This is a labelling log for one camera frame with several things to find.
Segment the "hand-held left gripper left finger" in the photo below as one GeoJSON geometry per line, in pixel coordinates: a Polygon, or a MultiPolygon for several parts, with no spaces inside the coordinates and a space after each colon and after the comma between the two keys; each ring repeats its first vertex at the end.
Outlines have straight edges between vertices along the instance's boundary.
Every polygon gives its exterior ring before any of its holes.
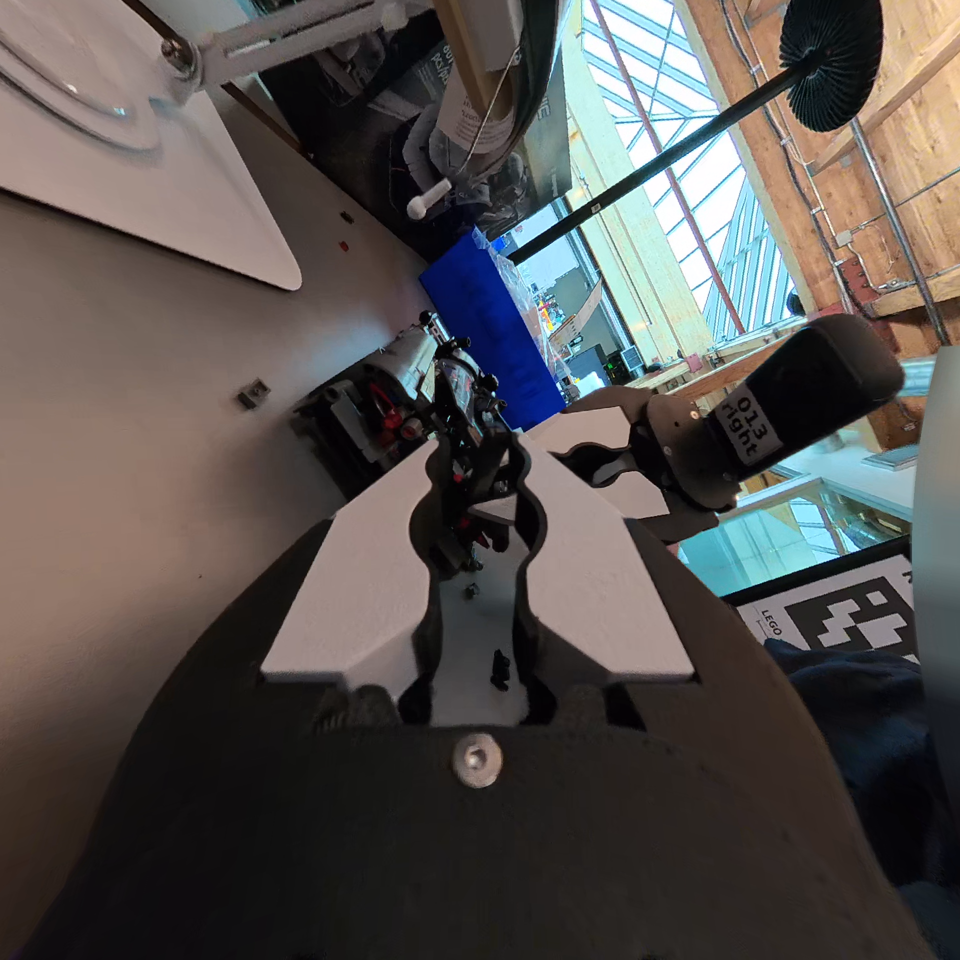
{"type": "Polygon", "coordinates": [[[431,493],[428,440],[332,517],[261,674],[273,684],[379,687],[397,703],[426,671],[415,632],[426,618],[430,574],[411,535],[431,493]]]}

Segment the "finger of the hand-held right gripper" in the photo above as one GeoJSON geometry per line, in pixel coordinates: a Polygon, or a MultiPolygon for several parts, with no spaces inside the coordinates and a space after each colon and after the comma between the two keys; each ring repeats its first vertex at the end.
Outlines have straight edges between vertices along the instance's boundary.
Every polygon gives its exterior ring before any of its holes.
{"type": "Polygon", "coordinates": [[[597,468],[590,485],[624,519],[650,520],[669,515],[664,492],[630,458],[617,458],[597,468]]]}
{"type": "Polygon", "coordinates": [[[534,427],[534,447],[569,470],[600,470],[625,454],[631,432],[622,409],[565,412],[534,427]]]}

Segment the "black white marker sign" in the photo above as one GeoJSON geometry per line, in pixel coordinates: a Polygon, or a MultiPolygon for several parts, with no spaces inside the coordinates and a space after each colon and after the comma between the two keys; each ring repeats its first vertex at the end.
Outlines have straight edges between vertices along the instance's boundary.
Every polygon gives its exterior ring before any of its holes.
{"type": "Polygon", "coordinates": [[[729,604],[759,642],[919,662],[912,567],[903,554],[729,604]]]}

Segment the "clear plastic bag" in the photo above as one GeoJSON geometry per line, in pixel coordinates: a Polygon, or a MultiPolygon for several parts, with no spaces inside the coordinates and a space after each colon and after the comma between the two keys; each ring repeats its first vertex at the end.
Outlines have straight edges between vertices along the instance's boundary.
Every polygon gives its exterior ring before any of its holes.
{"type": "Polygon", "coordinates": [[[548,368],[552,368],[554,356],[549,342],[549,332],[542,318],[540,307],[532,288],[523,278],[519,268],[495,245],[488,245],[488,253],[503,282],[512,305],[531,335],[534,344],[548,368]]]}

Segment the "blue plastic bin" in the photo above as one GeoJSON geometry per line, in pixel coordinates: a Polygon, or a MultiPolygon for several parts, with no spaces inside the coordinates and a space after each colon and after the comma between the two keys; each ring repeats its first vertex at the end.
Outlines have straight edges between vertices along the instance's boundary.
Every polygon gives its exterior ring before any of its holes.
{"type": "Polygon", "coordinates": [[[529,430],[565,409],[556,376],[527,332],[478,230],[463,234],[419,282],[446,329],[471,341],[480,369],[498,379],[512,428],[529,430]]]}

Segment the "black pole with finned disc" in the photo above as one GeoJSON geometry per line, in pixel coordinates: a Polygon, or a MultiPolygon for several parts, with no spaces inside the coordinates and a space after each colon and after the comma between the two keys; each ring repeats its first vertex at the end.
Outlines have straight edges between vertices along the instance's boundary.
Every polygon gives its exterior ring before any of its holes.
{"type": "Polygon", "coordinates": [[[510,262],[521,265],[538,255],[782,94],[804,128],[820,134],[843,128],[872,93],[882,51],[881,2],[789,2],[779,36],[778,74],[518,248],[510,262]]]}

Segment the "dark lego set box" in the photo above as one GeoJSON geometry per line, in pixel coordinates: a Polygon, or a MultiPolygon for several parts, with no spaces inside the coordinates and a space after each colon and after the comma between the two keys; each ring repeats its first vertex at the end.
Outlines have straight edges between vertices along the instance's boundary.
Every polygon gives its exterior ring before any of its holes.
{"type": "Polygon", "coordinates": [[[308,159],[429,262],[473,229],[509,233],[571,186],[561,48],[533,123],[498,159],[471,157],[439,128],[452,66],[428,6],[401,29],[259,75],[308,159]]]}

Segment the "grey lego car model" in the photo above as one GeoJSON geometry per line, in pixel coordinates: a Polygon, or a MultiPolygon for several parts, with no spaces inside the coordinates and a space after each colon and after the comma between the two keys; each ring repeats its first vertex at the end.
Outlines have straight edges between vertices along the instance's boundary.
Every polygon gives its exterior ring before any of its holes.
{"type": "Polygon", "coordinates": [[[498,378],[479,366],[471,348],[438,313],[423,311],[390,342],[307,393],[291,418],[347,500],[439,442],[443,531],[430,553],[446,577],[482,570],[478,547],[507,551],[511,522],[474,509],[516,492],[507,403],[498,378]]]}

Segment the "white desk stand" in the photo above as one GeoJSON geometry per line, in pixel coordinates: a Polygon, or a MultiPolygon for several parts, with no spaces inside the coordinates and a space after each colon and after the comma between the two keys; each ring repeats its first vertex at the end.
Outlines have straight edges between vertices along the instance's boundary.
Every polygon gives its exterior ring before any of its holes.
{"type": "Polygon", "coordinates": [[[205,92],[124,2],[2,2],[2,191],[283,291],[301,266],[205,92]]]}

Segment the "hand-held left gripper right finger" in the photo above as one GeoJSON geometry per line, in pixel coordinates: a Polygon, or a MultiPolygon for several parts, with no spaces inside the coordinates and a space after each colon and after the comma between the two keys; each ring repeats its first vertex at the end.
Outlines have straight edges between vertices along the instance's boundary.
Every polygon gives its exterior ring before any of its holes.
{"type": "Polygon", "coordinates": [[[530,714],[574,688],[685,685],[694,665],[629,518],[527,434],[511,443],[516,573],[512,654],[530,714]]]}

